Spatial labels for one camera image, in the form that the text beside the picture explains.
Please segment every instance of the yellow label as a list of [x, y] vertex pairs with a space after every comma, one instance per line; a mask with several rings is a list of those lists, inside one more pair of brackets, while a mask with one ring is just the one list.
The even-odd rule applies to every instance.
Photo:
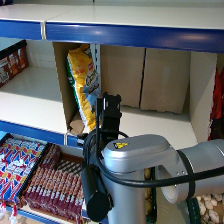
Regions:
[[32, 153], [32, 149], [28, 149], [26, 154], [30, 155], [31, 153]]
[[26, 180], [26, 176], [22, 177], [21, 180], [20, 180], [20, 183], [24, 183], [24, 181]]
[[40, 151], [37, 152], [36, 157], [39, 157], [40, 156], [40, 153], [41, 153]]
[[16, 175], [13, 174], [11, 177], [10, 177], [10, 180], [14, 180], [16, 178]]
[[6, 177], [8, 177], [8, 172], [3, 173], [2, 179], [5, 179]]
[[119, 143], [119, 142], [114, 143], [114, 147], [115, 147], [116, 149], [121, 149], [121, 148], [123, 148], [123, 147], [125, 147], [125, 146], [127, 146], [127, 145], [128, 145], [128, 143]]

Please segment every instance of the snack bag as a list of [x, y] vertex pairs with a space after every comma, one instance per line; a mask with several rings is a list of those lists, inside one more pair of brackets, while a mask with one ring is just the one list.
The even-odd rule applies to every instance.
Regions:
[[95, 128], [94, 104], [101, 91], [89, 44], [69, 50], [67, 70], [82, 121], [85, 127], [92, 131]]

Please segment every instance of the white shelf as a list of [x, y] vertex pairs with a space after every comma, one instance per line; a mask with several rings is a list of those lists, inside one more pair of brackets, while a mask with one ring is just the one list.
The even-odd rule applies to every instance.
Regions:
[[99, 2], [71, 6], [48, 22], [224, 29], [224, 4]]
[[0, 7], [0, 20], [45, 22], [70, 10], [66, 5], [14, 4]]
[[21, 210], [25, 211], [25, 212], [29, 212], [31, 214], [34, 214], [35, 216], [40, 216], [40, 217], [43, 217], [45, 219], [49, 219], [49, 220], [52, 220], [54, 221], [55, 223], [61, 223], [61, 224], [71, 224], [71, 222], [67, 222], [65, 220], [62, 220], [60, 218], [57, 218], [57, 217], [54, 217], [54, 216], [50, 216], [50, 215], [47, 215], [47, 214], [44, 214], [42, 212], [37, 212], [37, 211], [34, 211], [32, 209], [30, 209], [30, 207], [28, 205], [24, 206], [23, 208], [21, 208]]
[[144, 134], [161, 135], [176, 150], [197, 144], [188, 113], [177, 115], [131, 107], [121, 107], [121, 112], [120, 131], [130, 137]]
[[0, 89], [0, 103], [2, 121], [67, 132], [56, 70], [26, 68]]

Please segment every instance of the cardboard box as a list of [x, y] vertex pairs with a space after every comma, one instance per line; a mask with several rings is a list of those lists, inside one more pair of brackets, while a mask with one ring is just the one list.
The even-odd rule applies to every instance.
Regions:
[[144, 48], [100, 48], [101, 92], [121, 96], [121, 105], [139, 107]]
[[190, 78], [190, 52], [147, 49], [140, 108], [180, 114]]
[[0, 51], [0, 88], [28, 67], [26, 41]]

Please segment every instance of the gray robot arm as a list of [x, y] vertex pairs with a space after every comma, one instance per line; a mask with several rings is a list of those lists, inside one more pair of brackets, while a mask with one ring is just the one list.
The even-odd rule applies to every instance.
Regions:
[[[213, 140], [176, 151], [159, 135], [142, 135], [110, 142], [104, 149], [106, 168], [130, 173], [158, 167], [158, 179], [191, 175], [224, 166], [224, 141]], [[223, 193], [224, 175], [162, 187], [170, 203], [208, 193]]]

